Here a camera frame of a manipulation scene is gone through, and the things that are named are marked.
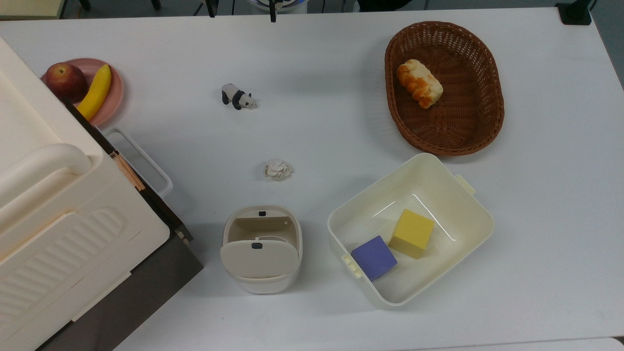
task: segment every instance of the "toy panda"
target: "toy panda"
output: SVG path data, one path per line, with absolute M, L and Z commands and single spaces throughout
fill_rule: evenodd
M 251 93 L 245 95 L 245 92 L 234 84 L 225 84 L 221 88 L 221 95 L 224 104 L 227 105 L 232 101 L 232 105 L 237 110 L 240 110 L 242 107 L 251 109 L 257 106 L 256 102 L 251 98 Z

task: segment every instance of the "foam block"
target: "foam block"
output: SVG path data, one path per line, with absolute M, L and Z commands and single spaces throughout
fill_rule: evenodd
M 396 265 L 396 259 L 380 236 L 351 251 L 351 256 L 371 281 L 388 273 Z
M 410 210 L 403 210 L 388 246 L 402 254 L 418 259 L 427 248 L 436 223 Z

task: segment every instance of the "plastic container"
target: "plastic container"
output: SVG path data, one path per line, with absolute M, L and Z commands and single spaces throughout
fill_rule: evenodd
M 299 273 L 302 253 L 301 226 L 284 207 L 245 207 L 225 224 L 221 261 L 251 293 L 271 294 L 287 288 Z
M 331 250 L 375 307 L 400 307 L 492 235 L 494 220 L 473 194 L 436 156 L 419 154 L 329 216 Z M 419 259 L 391 249 L 397 265 L 371 282 L 350 252 L 377 235 L 388 243 L 404 209 L 436 222 L 427 249 Z
M 0 38 L 0 350 L 78 320 L 170 229 Z

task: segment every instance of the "white lid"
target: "white lid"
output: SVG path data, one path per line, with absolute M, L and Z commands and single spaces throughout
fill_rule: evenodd
M 279 240 L 239 240 L 221 248 L 229 274 L 244 278 L 269 278 L 289 274 L 297 267 L 297 249 Z

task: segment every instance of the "yellow banana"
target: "yellow banana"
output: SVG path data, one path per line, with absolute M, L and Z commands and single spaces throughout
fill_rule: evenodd
M 109 65 L 105 64 L 97 70 L 87 95 L 77 107 L 87 121 L 93 118 L 102 107 L 102 103 L 109 93 L 111 77 Z

